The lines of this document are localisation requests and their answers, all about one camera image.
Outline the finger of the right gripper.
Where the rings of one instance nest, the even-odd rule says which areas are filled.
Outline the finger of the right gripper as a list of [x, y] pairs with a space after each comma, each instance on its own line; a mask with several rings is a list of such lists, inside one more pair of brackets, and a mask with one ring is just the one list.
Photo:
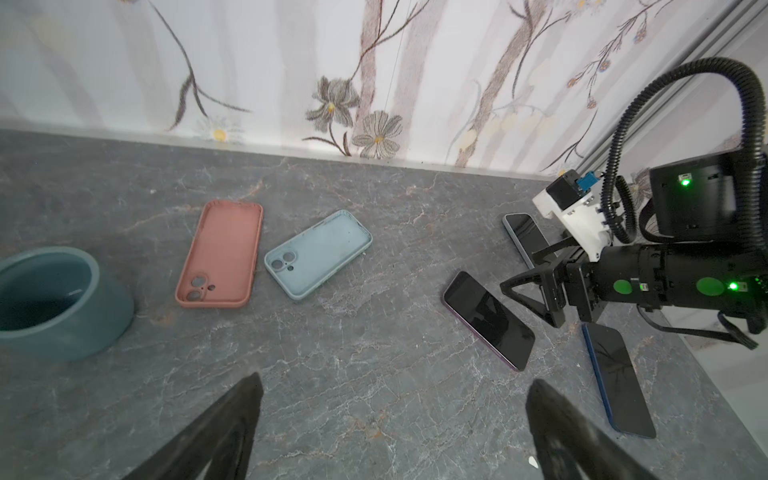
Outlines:
[[567, 306], [563, 275], [563, 262], [550, 262], [503, 281], [500, 290], [548, 325], [562, 327]]
[[569, 247], [574, 247], [574, 246], [578, 247], [579, 243], [574, 237], [569, 236], [567, 238], [560, 240], [557, 243], [554, 243], [543, 249], [535, 251], [534, 253], [531, 254], [531, 259], [534, 264], [550, 263], [557, 259], [557, 255], [556, 255], [557, 252]]

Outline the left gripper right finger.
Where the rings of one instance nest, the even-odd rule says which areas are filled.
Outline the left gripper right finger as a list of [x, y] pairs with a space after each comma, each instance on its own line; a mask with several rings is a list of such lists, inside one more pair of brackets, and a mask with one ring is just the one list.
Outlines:
[[654, 477], [542, 379], [528, 390], [526, 413], [545, 479]]

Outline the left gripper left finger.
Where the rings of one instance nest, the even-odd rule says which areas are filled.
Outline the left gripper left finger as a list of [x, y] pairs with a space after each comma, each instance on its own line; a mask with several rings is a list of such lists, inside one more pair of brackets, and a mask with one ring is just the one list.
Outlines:
[[244, 479], [263, 394], [257, 373], [244, 377], [126, 477]]

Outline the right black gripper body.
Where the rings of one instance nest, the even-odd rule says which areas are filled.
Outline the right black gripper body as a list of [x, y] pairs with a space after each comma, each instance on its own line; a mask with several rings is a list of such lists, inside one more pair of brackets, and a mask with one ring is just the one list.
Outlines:
[[576, 246], [563, 249], [556, 255], [555, 261], [562, 261], [564, 265], [563, 280], [567, 306], [576, 308], [580, 321], [597, 323], [607, 302], [597, 293], [593, 264], [589, 256], [581, 247]]

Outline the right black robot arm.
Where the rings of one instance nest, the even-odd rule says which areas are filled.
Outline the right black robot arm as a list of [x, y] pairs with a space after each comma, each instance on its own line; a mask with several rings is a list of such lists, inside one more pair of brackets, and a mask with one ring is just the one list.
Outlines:
[[[654, 167], [650, 198], [636, 206], [619, 172], [629, 129], [656, 94], [697, 74], [735, 88], [741, 143]], [[762, 84], [740, 61], [703, 58], [662, 74], [624, 111], [601, 174], [568, 171], [535, 197], [567, 236], [533, 252], [531, 268], [501, 292], [553, 327], [570, 306], [587, 323], [609, 303], [632, 304], [643, 318], [665, 306], [712, 310], [721, 327], [706, 338], [755, 349], [767, 326], [766, 116]]]

